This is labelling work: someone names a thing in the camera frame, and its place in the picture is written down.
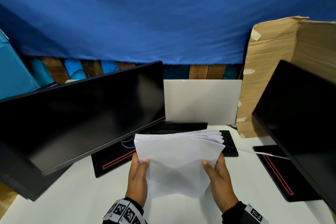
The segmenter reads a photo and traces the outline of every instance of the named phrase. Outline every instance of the desk surface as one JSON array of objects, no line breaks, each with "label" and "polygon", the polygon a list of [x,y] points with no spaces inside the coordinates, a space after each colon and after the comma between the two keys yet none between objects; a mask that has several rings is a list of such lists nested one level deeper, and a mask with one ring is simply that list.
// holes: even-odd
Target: desk surface
[{"label": "desk surface", "polygon": [[[274,144],[271,138],[241,139],[228,126],[237,147]],[[323,201],[288,203],[255,154],[239,151],[238,158],[226,158],[233,189],[239,200],[251,203],[271,224],[334,224]],[[125,196],[130,162],[96,179],[91,157],[69,168],[36,202],[18,196],[0,224],[101,224],[111,205]],[[200,199],[170,195],[147,200],[145,218],[149,223],[221,223],[210,189]]]}]

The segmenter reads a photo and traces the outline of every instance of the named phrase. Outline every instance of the computer monitor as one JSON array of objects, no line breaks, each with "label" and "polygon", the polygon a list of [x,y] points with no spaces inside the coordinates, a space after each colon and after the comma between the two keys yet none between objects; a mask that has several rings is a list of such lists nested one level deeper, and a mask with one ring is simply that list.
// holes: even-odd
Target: computer monitor
[{"label": "computer monitor", "polygon": [[165,120],[162,62],[4,99],[1,138],[45,175]]},{"label": "computer monitor", "polygon": [[336,85],[281,60],[252,115],[336,212]]}]

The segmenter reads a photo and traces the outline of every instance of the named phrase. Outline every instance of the finger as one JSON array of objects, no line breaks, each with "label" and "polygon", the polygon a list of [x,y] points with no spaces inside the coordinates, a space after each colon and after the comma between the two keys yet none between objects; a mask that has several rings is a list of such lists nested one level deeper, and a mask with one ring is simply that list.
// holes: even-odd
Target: finger
[{"label": "finger", "polygon": [[202,165],[210,181],[214,182],[216,179],[220,177],[219,174],[213,169],[213,167],[206,160],[202,160]]},{"label": "finger", "polygon": [[218,174],[224,180],[230,179],[230,174],[229,174],[229,171],[226,167],[225,158],[224,158],[223,153],[220,153],[220,155],[218,157],[218,160],[217,160],[217,163],[216,163],[216,166],[215,166],[215,170],[218,172]]},{"label": "finger", "polygon": [[136,172],[135,178],[146,179],[146,171],[149,166],[149,159],[146,159],[145,162],[141,163],[138,171]]},{"label": "finger", "polygon": [[128,173],[128,179],[129,180],[132,180],[134,178],[134,176],[137,173],[137,170],[138,170],[139,166],[140,166],[140,163],[139,163],[138,154],[135,152],[135,153],[133,153],[131,167],[130,167],[129,173]]}]

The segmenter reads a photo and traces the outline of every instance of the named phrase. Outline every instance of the stack of paper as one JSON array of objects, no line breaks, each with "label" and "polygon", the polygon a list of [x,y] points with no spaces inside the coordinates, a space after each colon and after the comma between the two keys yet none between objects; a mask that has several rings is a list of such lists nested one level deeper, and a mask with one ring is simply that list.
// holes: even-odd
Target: stack of paper
[{"label": "stack of paper", "polygon": [[167,135],[136,134],[134,144],[139,161],[150,159],[146,174],[149,197],[202,196],[210,183],[202,160],[215,167],[225,147],[222,138],[221,132],[208,130]]}]

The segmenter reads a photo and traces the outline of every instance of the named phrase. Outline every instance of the white board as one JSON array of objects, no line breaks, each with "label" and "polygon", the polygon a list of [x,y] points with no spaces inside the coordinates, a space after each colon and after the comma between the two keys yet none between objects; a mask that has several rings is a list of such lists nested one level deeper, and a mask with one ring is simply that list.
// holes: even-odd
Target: white board
[{"label": "white board", "polygon": [[166,120],[236,124],[241,80],[164,80]]}]

